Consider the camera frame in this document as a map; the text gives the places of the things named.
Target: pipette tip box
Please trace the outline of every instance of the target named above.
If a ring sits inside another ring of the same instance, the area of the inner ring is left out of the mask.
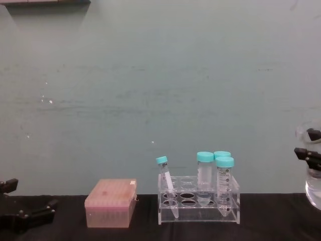
[[[100,179],[85,200],[88,227],[129,227],[136,179]]]

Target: teal screw cap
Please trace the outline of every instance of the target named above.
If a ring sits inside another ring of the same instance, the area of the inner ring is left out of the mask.
[[[213,162],[214,154],[212,152],[197,152],[197,161],[199,162]]]
[[[216,159],[218,157],[230,157],[230,156],[231,156],[230,152],[224,152],[224,151],[214,152],[214,159]]]
[[[216,160],[217,167],[234,167],[234,158],[233,157],[218,157]]]
[[[166,157],[166,156],[156,158],[157,164],[165,163],[165,162],[167,162],[167,161],[168,161],[168,160],[167,160],[167,157]]]

